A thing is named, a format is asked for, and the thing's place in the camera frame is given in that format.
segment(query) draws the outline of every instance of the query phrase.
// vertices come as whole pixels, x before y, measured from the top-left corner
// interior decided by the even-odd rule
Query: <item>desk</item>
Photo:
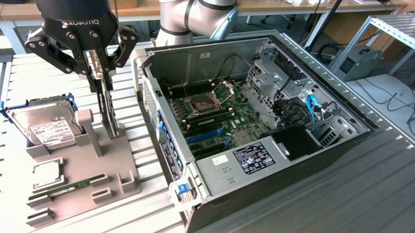
[[[395,11],[392,14],[397,14],[401,8],[407,5],[401,0],[393,0]],[[317,13],[321,13],[321,17],[317,21],[316,27],[311,33],[307,44],[312,41],[323,21],[327,18],[329,9],[332,8],[333,0],[328,4],[321,4],[317,9]],[[293,7],[288,3],[279,0],[239,0],[237,9],[239,16],[265,16],[265,15],[291,15],[291,14],[311,14],[315,11],[316,6],[309,3],[303,3],[300,6]],[[383,11],[383,5],[360,5],[353,0],[343,0],[336,12],[369,12]],[[145,21],[160,19],[160,4],[159,0],[140,0],[139,8],[119,9],[119,21]],[[9,5],[5,4],[0,17],[0,29],[3,30],[7,38],[11,41],[16,54],[25,54],[25,49],[21,43],[21,39],[15,32],[15,28],[19,26],[37,26],[41,23],[40,12],[36,8],[33,0],[29,0],[27,4]],[[148,29],[148,24],[140,24],[143,30]]]

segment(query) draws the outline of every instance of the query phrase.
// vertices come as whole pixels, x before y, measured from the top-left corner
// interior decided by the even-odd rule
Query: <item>metal shelf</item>
[[[415,50],[415,16],[414,15],[387,15],[387,16],[369,16],[364,21],[355,37],[352,38],[344,52],[340,54],[340,57],[333,61],[333,64],[329,65],[329,70],[335,72],[341,63],[344,62],[348,53],[352,48],[359,43],[361,36],[365,34],[369,25],[375,26],[379,30],[387,33],[391,37],[399,40],[403,44],[411,47],[411,51],[404,56],[404,58],[397,62],[396,66],[391,69],[389,73],[393,73],[404,61],[410,58]]]
[[[415,49],[415,16],[372,16],[369,24]]]

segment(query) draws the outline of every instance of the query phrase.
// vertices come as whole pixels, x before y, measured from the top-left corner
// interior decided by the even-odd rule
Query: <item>electronic component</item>
[[[339,50],[332,62],[329,64],[329,68],[337,62],[337,58],[344,50]],[[336,77],[343,81],[348,82],[356,79],[365,78],[373,67],[381,62],[383,53],[380,50],[373,50],[369,46],[359,46],[355,47],[348,56],[341,63],[337,70],[332,71]]]
[[[273,113],[279,116],[279,125],[300,124],[311,122],[311,114],[299,97],[288,100],[277,100],[273,103]]]
[[[253,142],[247,130],[236,131],[232,135],[232,138],[240,146]]]
[[[205,215],[212,208],[221,217],[251,204],[223,198],[256,200],[275,193],[332,164],[352,145],[344,142],[359,142],[369,131],[349,102],[323,85],[325,68],[315,62],[308,66],[311,58],[301,60],[293,47],[279,35],[145,51],[143,98],[148,114],[160,112],[153,127],[163,120],[180,159],[175,162],[183,172],[179,179],[173,176],[169,192],[177,210],[189,216],[189,232],[219,220]],[[321,112],[336,106],[339,115],[323,119]],[[159,133],[163,142],[165,132]],[[175,188],[184,183],[191,189],[177,195]]]
[[[35,182],[33,193],[60,186],[65,182],[61,173],[63,158],[45,161],[33,166]]]
[[[104,176],[105,176],[105,174],[99,174],[99,175],[96,175],[96,176],[93,176],[93,177],[91,177],[91,178],[88,178],[88,179],[85,179],[83,181],[67,184],[67,185],[60,186],[60,187],[57,187],[55,189],[51,189],[51,190],[48,190],[45,192],[37,193],[33,196],[31,196],[28,198],[28,200],[33,200],[33,199],[44,196],[44,195],[48,195],[49,197],[55,197],[55,196],[57,196],[60,194],[64,194],[67,192],[71,192],[71,191],[73,191],[76,189],[84,188],[84,187],[91,185],[91,181],[93,181],[93,180],[96,180],[99,178],[103,178]]]
[[[49,150],[75,144],[84,133],[75,121],[77,110],[72,94],[27,101],[24,105],[0,109],[16,125],[29,145],[44,145]]]

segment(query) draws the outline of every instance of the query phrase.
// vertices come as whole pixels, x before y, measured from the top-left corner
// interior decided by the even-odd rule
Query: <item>metal frame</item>
[[[395,15],[400,10],[403,9],[401,6],[396,7],[392,14]],[[371,8],[361,8],[360,6],[356,6],[356,8],[347,8],[347,9],[337,9],[336,13],[341,12],[369,12],[369,11],[380,11],[384,10],[384,6],[373,6]],[[253,16],[267,16],[267,15],[299,15],[299,14],[312,14],[315,11],[315,8],[309,8],[309,10],[297,10],[296,7],[292,7],[292,10],[283,10],[283,11],[244,11],[239,12],[239,16],[248,16],[247,23],[249,24],[252,21]],[[323,25],[323,18],[327,17],[329,12],[329,9],[321,9],[317,10],[316,13],[323,14],[320,17],[320,20],[317,22],[317,25],[312,31],[312,34],[307,40],[305,46],[309,45],[313,36],[316,32],[319,31],[319,28]],[[129,22],[129,21],[147,21],[147,20],[160,20],[160,15],[140,15],[140,16],[119,16],[120,22]],[[0,20],[0,29],[3,30],[8,40],[11,41],[12,48],[16,54],[25,54],[24,46],[20,41],[20,36],[16,33],[16,27],[21,26],[40,26],[41,20],[40,19],[17,19],[17,20]],[[145,24],[143,30],[148,31],[148,24]]]
[[[335,72],[339,69],[341,63],[344,62],[351,50],[359,43],[359,39],[364,35],[369,26],[375,26],[379,30],[387,33],[391,37],[399,40],[403,44],[411,47],[411,51],[400,59],[395,67],[391,69],[389,73],[392,74],[407,59],[414,54],[415,50],[415,16],[412,15],[389,15],[389,16],[369,16],[364,21],[355,37],[352,38],[344,52],[339,55],[339,59],[329,65],[329,71]],[[375,39],[368,41],[367,46],[371,46]]]

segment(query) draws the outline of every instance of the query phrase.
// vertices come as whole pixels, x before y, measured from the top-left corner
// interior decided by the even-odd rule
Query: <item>green circuit board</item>
[[[188,143],[188,147],[193,153],[193,156],[196,157],[196,160],[208,157],[220,151],[236,148],[244,145],[245,142],[249,143],[249,141],[255,141],[259,136],[269,130],[259,117],[255,115],[255,110],[244,101],[241,92],[236,87],[232,87],[232,90],[233,94],[227,99],[231,94],[228,87],[220,85],[215,89],[213,92],[216,94],[216,98],[220,101],[227,99],[220,104],[220,106],[215,106],[213,101],[209,100],[212,96],[211,93],[201,93],[193,96],[188,96],[187,98],[171,100],[169,102],[169,107],[172,109],[176,122],[181,127],[181,133],[185,139],[205,135],[215,130],[221,130],[219,136],[209,137],[205,140],[200,140],[193,143]],[[192,115],[195,109],[197,109],[196,111],[199,112],[199,115]],[[211,114],[211,116],[207,117],[208,120],[204,121],[205,125],[195,130],[187,130],[183,119],[192,119],[192,117],[203,116],[203,114]],[[245,137],[241,140],[236,140],[236,135],[244,135]]]

